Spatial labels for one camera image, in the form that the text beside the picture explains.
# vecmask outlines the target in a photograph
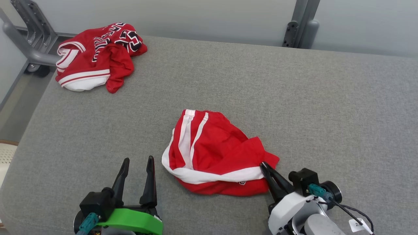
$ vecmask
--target metal frame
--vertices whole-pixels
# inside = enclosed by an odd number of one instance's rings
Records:
[[[11,0],[10,2],[28,27],[28,34],[24,38],[0,8],[0,18],[4,21],[3,31],[28,58],[27,70],[34,72],[41,65],[55,66],[60,57],[50,55],[48,52],[58,36],[36,2],[32,0]]]
[[[282,47],[310,49],[319,22],[314,20],[320,0],[297,0],[292,21],[288,23]]]

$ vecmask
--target label sticker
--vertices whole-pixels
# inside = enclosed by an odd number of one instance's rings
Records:
[[[362,218],[357,218],[357,219],[360,220],[362,222],[362,224],[366,225],[366,223],[364,222],[364,220]],[[358,231],[361,231],[361,230],[366,230],[355,219],[349,220],[348,223],[350,224],[350,227],[351,227],[351,231],[352,232],[358,232]]]

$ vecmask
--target gray fabric surface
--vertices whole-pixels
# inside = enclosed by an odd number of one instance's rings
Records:
[[[110,94],[51,81],[1,189],[11,234],[72,234],[78,204],[111,186],[131,159],[125,204],[137,204],[146,159],[156,158],[164,234],[270,234],[269,194],[202,196],[161,165],[185,108],[222,112],[280,157],[284,176],[308,167],[332,180],[343,202],[369,215],[377,235],[415,234],[418,204],[418,61],[144,37],[149,51]],[[330,211],[351,234],[350,217]]]

